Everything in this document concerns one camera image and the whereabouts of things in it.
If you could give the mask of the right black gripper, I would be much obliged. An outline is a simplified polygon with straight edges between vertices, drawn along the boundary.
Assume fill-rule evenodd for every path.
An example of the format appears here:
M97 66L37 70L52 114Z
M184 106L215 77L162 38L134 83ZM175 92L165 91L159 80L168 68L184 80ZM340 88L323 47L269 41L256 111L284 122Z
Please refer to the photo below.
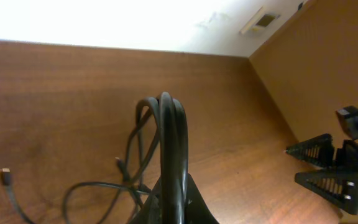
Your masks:
M295 159L318 167L333 165L333 137L326 133L288 146L285 152ZM316 193L337 208L358 214L358 143L345 140L337 150L337 170L314 170L295 174L295 182Z

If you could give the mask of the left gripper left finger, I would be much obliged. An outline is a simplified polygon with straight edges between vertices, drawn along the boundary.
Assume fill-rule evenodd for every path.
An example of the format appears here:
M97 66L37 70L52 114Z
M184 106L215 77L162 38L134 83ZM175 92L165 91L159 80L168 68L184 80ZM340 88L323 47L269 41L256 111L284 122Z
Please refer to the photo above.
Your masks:
M129 224L161 224L160 193L161 184L159 179L147 197L144 206Z

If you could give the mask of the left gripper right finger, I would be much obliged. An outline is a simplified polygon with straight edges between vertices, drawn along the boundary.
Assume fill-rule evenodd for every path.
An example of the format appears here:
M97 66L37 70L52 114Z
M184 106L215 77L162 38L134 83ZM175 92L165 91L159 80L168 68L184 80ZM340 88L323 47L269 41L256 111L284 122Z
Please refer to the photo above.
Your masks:
M187 175L187 193L185 205L186 224L219 224L217 219L209 211L203 200L195 181L190 174Z

